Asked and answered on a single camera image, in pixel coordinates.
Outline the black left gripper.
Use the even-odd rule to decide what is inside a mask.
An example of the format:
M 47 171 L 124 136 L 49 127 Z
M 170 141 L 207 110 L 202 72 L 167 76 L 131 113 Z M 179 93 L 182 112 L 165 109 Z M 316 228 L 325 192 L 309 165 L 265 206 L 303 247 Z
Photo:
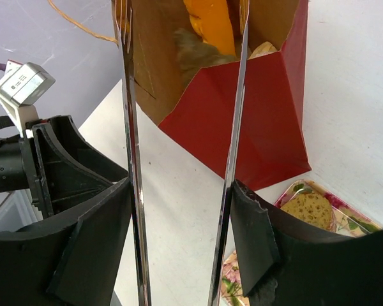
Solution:
M 127 170 L 69 115 L 29 122 L 23 136 L 33 205 L 47 219 L 0 232 L 0 305 L 108 305 L 131 217 Z

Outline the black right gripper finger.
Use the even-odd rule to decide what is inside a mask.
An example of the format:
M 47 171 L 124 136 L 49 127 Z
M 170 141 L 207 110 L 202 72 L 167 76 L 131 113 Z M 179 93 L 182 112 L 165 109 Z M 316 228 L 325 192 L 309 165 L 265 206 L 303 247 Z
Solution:
M 230 216 L 251 305 L 383 305 L 383 229 L 359 238 L 325 231 L 240 181 Z

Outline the red paper bag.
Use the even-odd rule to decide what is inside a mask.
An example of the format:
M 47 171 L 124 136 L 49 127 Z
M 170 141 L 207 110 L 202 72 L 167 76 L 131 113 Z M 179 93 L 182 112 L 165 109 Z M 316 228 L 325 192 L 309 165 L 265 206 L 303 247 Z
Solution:
M 302 132 L 307 1 L 227 1 L 239 60 L 200 69 L 185 90 L 174 32 L 202 38 L 183 1 L 131 2 L 139 107 L 158 128 L 224 176 L 246 41 L 236 178 L 258 190 L 310 170 Z M 249 59 L 265 41 L 278 51 Z

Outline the small oval bread roll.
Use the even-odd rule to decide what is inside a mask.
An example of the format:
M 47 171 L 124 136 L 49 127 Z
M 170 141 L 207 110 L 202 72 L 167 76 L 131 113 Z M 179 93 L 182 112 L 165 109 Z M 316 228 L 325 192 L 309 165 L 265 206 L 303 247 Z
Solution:
M 275 46 L 271 42 L 265 41 L 251 53 L 249 59 L 254 59 L 264 55 L 272 54 L 277 51 L 278 50 L 275 48 Z

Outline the brown chocolate figure bread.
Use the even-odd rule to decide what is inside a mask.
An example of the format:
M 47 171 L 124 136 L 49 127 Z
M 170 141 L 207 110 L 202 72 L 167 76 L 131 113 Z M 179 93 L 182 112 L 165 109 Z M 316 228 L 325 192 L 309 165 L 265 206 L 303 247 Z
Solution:
M 200 41 L 195 34 L 183 28 L 174 32 L 174 42 L 183 90 L 200 69 L 239 60 L 235 55 L 221 54 L 215 46 Z

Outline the braided twisted bread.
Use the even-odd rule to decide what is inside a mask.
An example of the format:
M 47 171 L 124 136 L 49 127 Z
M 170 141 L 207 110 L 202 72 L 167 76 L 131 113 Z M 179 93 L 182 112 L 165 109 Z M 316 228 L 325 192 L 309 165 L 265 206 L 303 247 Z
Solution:
M 193 30 L 221 54 L 235 55 L 234 33 L 226 0 L 184 0 Z

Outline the metal serving tongs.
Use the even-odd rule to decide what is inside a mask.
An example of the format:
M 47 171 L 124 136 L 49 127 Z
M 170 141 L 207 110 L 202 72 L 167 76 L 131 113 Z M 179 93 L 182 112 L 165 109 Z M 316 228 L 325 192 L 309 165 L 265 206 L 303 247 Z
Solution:
M 121 60 L 137 303 L 224 305 L 234 162 L 221 180 L 139 112 L 133 76 L 133 3 L 114 1 Z

